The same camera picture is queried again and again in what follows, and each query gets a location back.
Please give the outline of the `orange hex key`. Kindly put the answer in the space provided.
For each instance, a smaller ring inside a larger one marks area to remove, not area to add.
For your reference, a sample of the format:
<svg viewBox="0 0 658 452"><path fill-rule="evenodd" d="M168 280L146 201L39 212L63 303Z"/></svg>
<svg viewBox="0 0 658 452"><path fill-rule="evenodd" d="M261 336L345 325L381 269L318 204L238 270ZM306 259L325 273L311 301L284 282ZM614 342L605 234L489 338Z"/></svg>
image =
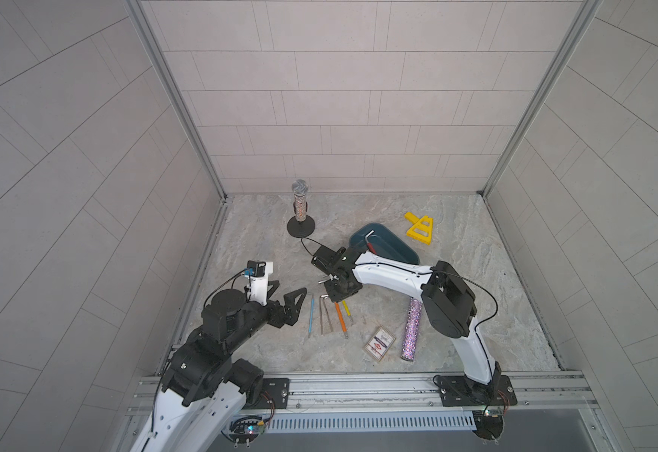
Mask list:
<svg viewBox="0 0 658 452"><path fill-rule="evenodd" d="M340 305L339 305L338 302L334 303L334 308L336 309L337 318L339 320L339 324L340 324L343 336L344 336L345 339L348 340L349 339L348 328L347 328L344 316L342 314L342 311L341 311L341 308L340 308Z"/></svg>

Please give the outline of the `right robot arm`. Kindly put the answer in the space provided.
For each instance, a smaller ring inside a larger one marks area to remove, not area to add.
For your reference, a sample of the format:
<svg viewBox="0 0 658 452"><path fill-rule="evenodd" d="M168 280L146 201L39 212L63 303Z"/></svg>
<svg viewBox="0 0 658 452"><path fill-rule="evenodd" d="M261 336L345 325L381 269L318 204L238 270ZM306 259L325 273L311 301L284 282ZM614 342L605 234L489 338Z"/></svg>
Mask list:
<svg viewBox="0 0 658 452"><path fill-rule="evenodd" d="M325 246L313 254L312 265L328 276L323 283L333 302L344 301L364 286L381 286L422 302L432 327L449 337L464 367L464 384L457 395L478 404L492 402L498 392L501 367L489 352L477 319L476 295L454 267L402 263L353 247L336 252Z"/></svg>

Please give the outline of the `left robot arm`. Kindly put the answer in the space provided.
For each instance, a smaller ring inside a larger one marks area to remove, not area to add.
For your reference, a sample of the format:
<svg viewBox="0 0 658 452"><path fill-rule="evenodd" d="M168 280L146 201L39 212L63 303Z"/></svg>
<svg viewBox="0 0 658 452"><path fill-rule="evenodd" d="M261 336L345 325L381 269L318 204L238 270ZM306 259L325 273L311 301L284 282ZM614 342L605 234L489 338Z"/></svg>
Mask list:
<svg viewBox="0 0 658 452"><path fill-rule="evenodd" d="M264 371L232 354L265 325L280 329L299 318L307 289L264 303L249 291L219 290L168 361L153 409L133 451L206 451L244 406L262 397Z"/></svg>

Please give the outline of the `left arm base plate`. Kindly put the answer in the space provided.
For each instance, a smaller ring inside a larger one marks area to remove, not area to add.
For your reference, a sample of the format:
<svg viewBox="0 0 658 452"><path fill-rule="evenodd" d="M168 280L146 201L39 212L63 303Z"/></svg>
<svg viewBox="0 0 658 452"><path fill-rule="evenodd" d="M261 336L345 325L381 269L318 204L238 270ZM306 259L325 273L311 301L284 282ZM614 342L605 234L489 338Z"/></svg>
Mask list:
<svg viewBox="0 0 658 452"><path fill-rule="evenodd" d="M263 386L254 403L247 403L245 410L283 410L289 403L290 380L288 378L268 378L263 380Z"/></svg>

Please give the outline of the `bare steel hex key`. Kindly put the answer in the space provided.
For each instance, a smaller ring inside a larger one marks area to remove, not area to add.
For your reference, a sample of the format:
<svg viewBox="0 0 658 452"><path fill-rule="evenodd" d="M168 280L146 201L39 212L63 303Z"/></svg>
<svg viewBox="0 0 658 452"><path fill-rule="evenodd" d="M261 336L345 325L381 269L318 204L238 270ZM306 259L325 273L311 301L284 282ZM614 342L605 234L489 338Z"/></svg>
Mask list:
<svg viewBox="0 0 658 452"><path fill-rule="evenodd" d="M324 335L324 323L327 323L327 317L325 316L322 306L321 306L321 297L319 297L319 322L321 323L321 335Z"/></svg>
<svg viewBox="0 0 658 452"><path fill-rule="evenodd" d="M331 320L330 314L329 314L329 309L328 309L328 305L327 305L328 299L329 299L329 296L327 294L321 295L321 306L322 306L322 309L323 309L323 312L324 312L325 316L327 317L327 323L329 325L329 331L332 333L334 331L334 326L332 324L332 320Z"/></svg>

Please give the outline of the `red hex key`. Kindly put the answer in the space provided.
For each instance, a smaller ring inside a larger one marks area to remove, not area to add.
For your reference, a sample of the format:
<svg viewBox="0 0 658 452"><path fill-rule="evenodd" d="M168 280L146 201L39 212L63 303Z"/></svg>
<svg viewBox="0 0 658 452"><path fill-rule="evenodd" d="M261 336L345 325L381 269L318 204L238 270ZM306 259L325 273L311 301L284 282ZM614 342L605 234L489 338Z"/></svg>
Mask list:
<svg viewBox="0 0 658 452"><path fill-rule="evenodd" d="M370 242L370 237L374 234L374 230L370 230L364 237L364 241L366 243L366 247L371 253L376 253L373 245Z"/></svg>

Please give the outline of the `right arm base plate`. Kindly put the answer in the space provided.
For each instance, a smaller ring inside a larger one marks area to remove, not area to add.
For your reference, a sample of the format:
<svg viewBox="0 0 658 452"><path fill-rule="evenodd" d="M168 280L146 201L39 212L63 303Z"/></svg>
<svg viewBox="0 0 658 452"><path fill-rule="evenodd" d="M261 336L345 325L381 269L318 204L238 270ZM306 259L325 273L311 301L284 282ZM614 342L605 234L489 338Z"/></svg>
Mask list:
<svg viewBox="0 0 658 452"><path fill-rule="evenodd" d="M499 375L488 385L479 384L466 376L435 375L436 386L444 407L511 407L517 404L511 380Z"/></svg>

